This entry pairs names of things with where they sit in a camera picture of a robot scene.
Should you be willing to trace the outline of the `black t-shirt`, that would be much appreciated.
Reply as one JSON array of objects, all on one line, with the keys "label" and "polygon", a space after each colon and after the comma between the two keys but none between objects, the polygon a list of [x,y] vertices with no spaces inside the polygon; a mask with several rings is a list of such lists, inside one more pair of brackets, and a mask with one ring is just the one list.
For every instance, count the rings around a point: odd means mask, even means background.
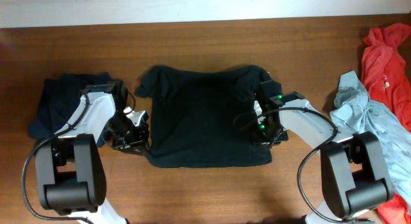
[{"label": "black t-shirt", "polygon": [[270,80],[261,67],[220,73],[151,68],[135,94],[152,99],[146,158],[158,168],[224,168],[269,164],[268,148],[255,147],[240,128],[252,120],[254,92]]}]

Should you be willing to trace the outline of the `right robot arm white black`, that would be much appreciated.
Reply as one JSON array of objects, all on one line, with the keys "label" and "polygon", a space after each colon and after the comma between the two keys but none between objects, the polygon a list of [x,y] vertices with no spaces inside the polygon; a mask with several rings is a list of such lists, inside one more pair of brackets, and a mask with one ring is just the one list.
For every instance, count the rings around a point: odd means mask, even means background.
[{"label": "right robot arm white black", "polygon": [[303,223],[359,223],[358,216],[391,200],[394,188],[378,138],[338,127],[315,110],[298,92],[281,94],[273,80],[255,91],[255,117],[248,125],[257,146],[271,148],[297,134],[313,149],[297,170],[297,186],[307,161],[320,155],[321,189],[318,207],[302,218]]}]

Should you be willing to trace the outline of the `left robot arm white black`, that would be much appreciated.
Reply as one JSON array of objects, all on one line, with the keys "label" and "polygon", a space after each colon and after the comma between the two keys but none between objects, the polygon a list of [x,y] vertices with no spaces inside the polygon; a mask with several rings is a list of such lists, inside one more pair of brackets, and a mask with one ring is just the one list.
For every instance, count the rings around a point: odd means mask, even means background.
[{"label": "left robot arm white black", "polygon": [[35,159],[40,205],[58,221],[127,223],[107,200],[107,180],[97,142],[110,134],[109,146],[143,155],[148,142],[148,114],[127,106],[130,92],[121,81],[88,85],[68,122],[49,139],[38,142]]}]

